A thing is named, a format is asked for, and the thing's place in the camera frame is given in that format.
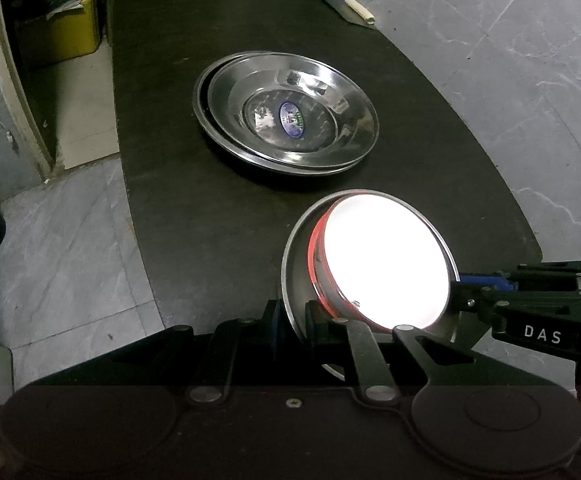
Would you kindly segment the white bowl red rim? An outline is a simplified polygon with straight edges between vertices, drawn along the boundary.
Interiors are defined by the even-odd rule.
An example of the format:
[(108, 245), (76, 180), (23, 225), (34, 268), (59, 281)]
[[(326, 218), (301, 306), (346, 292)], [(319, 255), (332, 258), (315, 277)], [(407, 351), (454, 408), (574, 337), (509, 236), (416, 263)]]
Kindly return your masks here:
[(307, 245), (307, 272), (325, 310), (376, 330), (435, 324), (447, 309), (454, 271), (425, 217), (378, 192), (337, 198)]

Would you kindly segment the yellow bin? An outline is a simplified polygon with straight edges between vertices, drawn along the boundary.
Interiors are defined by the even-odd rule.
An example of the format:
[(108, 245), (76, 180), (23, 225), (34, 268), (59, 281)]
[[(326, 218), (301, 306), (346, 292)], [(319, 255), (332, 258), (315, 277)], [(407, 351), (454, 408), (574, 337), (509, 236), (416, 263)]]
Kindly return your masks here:
[(46, 34), (56, 62), (94, 53), (100, 46), (97, 0), (68, 0), (48, 12)]

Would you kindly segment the steel bowl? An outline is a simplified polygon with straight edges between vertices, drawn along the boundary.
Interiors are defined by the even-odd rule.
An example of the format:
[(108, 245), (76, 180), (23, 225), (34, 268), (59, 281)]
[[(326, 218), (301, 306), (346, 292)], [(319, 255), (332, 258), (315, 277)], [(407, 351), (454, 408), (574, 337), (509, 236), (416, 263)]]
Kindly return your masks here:
[[(304, 323), (305, 304), (309, 300), (319, 301), (319, 298), (317, 298), (315, 290), (310, 282), (309, 272), (307, 272), (307, 245), (309, 245), (311, 232), (315, 227), (316, 221), (319, 220), (319, 217), (324, 214), (328, 206), (333, 205), (333, 202), (337, 200), (337, 198), (348, 193), (360, 191), (387, 194), (373, 190), (362, 190), (362, 188), (353, 188), (353, 190), (345, 190), (329, 194), (307, 208), (305, 213), (292, 228), (288, 237), (282, 258), (281, 294), (290, 325), (300, 338), (307, 338)], [(431, 226), (433, 226), (426, 217), (425, 219)], [(443, 240), (440, 232), (434, 226), (433, 229), (437, 232), (442, 244), (447, 247), (447, 250), (452, 255), (449, 246), (447, 246), (447, 243)], [(459, 271), (453, 255), (452, 259), (454, 260), (455, 271), (451, 273), (451, 276), (454, 278), (453, 282), (458, 282)], [(374, 327), (371, 327), (371, 330), (376, 334), (388, 334), (391, 332), (391, 330), (376, 330)]]

